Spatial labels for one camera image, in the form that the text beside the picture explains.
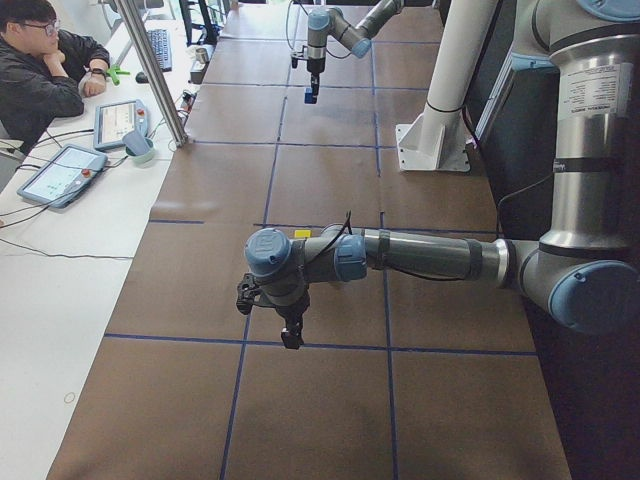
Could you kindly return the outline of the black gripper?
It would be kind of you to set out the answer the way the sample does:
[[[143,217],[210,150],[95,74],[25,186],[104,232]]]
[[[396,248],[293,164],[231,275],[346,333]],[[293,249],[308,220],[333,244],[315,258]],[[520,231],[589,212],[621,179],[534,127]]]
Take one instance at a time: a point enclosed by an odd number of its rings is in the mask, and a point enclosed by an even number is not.
[[[304,344],[302,337],[303,315],[309,305],[309,295],[303,294],[291,305],[275,307],[276,312],[285,321],[286,328],[281,331],[281,340],[286,349],[299,349]]]
[[[310,91],[312,95],[319,94],[320,75],[324,72],[324,58],[307,59],[307,71],[311,74]]]

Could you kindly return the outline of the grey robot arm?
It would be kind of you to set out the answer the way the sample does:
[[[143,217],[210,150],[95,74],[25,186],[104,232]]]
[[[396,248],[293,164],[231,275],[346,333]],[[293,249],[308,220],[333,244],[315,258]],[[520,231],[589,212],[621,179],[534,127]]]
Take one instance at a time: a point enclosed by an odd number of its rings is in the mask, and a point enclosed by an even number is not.
[[[338,7],[319,7],[312,10],[307,21],[306,54],[303,58],[310,74],[310,87],[305,102],[315,104],[319,95],[320,75],[325,70],[327,40],[335,39],[357,58],[363,58],[371,48],[371,40],[393,16],[405,6],[401,0],[379,1],[357,24],[349,23]]]
[[[451,1],[424,111],[396,126],[404,171],[467,171],[462,165],[464,104],[474,67],[498,1]],[[327,37],[362,58],[371,39],[404,1],[380,1],[357,26],[337,7],[308,17],[307,45],[291,52],[308,63],[315,103]],[[436,281],[493,282],[512,287],[559,324],[603,334],[639,316],[639,272],[618,258],[630,248],[618,212],[639,75],[639,1],[517,1],[512,68],[560,72],[553,163],[551,227],[539,241],[492,243],[362,229],[349,220],[320,236],[290,240],[265,228],[245,244],[250,273],[237,287],[236,307],[274,308],[284,319],[281,338],[298,349],[310,283],[362,279],[367,267]]]

